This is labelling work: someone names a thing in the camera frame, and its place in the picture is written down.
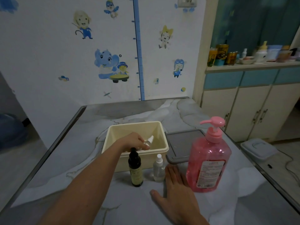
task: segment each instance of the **yellow-green label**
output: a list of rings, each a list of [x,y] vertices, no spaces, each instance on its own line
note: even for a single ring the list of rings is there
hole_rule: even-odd
[[[130,170],[130,176],[131,176],[131,181],[134,185],[139,185],[143,181],[143,172],[142,168],[139,167],[138,169],[131,169]]]

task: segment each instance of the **hand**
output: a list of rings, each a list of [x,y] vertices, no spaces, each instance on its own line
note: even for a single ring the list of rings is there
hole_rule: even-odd
[[[136,132],[132,132],[116,141],[121,144],[122,151],[130,152],[131,148],[141,148],[142,150],[149,150],[149,146],[144,144],[144,139]]]
[[[163,198],[156,190],[151,190],[155,202],[163,209],[175,224],[209,225],[200,214],[195,194],[191,190],[183,174],[177,166],[166,167],[167,198]]]

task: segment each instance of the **pink pump dispenser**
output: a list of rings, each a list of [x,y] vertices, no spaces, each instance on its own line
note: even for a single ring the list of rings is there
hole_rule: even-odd
[[[217,188],[227,161],[231,155],[230,147],[222,139],[225,120],[212,117],[200,124],[211,123],[205,137],[197,138],[190,150],[186,178],[194,192],[206,193]]]

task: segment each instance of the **shelf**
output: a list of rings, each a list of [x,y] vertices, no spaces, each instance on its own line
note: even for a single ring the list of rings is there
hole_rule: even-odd
[[[280,69],[288,67],[300,67],[300,61],[288,61],[288,62],[274,62],[266,64],[250,64],[250,65],[223,65],[207,67],[205,73],[220,73],[220,72],[232,72],[232,71],[246,71],[246,70],[261,70],[261,69]]]

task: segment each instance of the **cable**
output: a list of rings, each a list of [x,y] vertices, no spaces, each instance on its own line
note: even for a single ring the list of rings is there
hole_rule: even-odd
[[[287,162],[285,163],[285,166],[284,166],[284,167],[285,167],[285,169],[291,174],[291,176],[295,179],[295,181],[298,183],[298,186],[300,187],[300,179],[299,179],[299,177],[297,176],[297,174],[295,174],[293,171],[291,171],[291,170],[289,170],[289,169],[287,168],[287,165],[288,165],[289,163],[293,162],[293,161],[294,161],[294,158],[291,157],[290,155],[286,154],[286,153],[283,152],[283,151],[280,151],[280,152],[291,158],[290,161],[287,161]]]

